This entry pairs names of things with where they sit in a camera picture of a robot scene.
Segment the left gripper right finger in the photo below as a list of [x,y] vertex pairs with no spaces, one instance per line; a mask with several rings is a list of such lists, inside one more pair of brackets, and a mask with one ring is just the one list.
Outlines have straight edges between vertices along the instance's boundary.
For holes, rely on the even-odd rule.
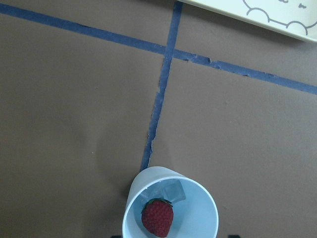
[[239,235],[228,235],[227,238],[241,238]]

